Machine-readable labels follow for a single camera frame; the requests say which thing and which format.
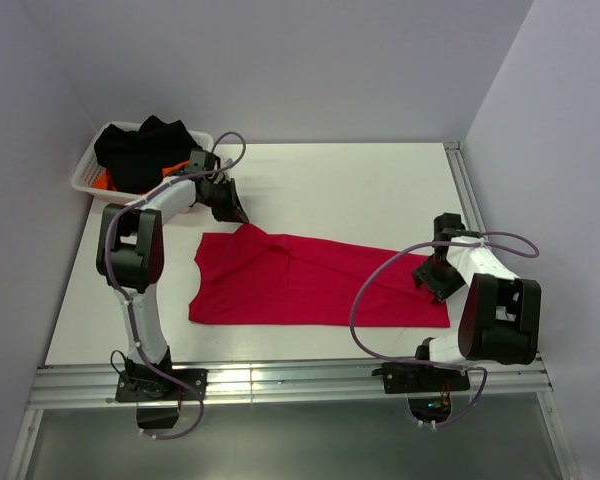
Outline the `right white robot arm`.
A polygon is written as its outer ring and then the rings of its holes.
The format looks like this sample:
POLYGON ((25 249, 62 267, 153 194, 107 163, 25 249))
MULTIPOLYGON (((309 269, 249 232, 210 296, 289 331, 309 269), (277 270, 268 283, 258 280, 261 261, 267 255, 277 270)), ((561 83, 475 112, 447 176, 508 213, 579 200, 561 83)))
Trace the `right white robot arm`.
POLYGON ((453 365, 532 363, 538 351, 541 286, 514 273, 493 251, 535 258, 538 250, 520 252, 471 235, 428 245, 433 254, 413 271, 415 285, 426 287, 437 303, 446 302, 464 286, 468 290, 457 331, 427 338, 418 347, 419 360, 412 368, 415 383, 435 389, 453 365))

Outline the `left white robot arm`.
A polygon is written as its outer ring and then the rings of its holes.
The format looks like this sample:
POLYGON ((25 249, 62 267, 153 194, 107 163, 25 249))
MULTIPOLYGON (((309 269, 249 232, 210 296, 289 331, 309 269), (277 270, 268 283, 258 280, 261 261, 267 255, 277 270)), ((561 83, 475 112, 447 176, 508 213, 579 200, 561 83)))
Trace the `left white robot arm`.
POLYGON ((170 347, 157 303, 164 270, 163 227, 187 208, 201 204, 218 222, 249 221, 236 182, 223 174, 162 183, 126 205, 109 204, 102 213, 96 269, 118 299, 128 339, 123 382, 152 399, 163 399, 175 386, 170 347))

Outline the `red t shirt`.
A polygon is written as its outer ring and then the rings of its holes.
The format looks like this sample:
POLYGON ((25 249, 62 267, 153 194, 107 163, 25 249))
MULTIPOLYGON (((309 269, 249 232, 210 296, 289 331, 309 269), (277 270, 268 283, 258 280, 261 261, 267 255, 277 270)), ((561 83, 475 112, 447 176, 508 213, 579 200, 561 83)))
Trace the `red t shirt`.
POLYGON ((447 328, 444 305, 416 288, 412 271, 422 255, 394 260, 370 287, 363 284, 391 250, 269 234, 254 225, 206 233, 195 263, 201 280, 189 319, 205 325, 447 328))

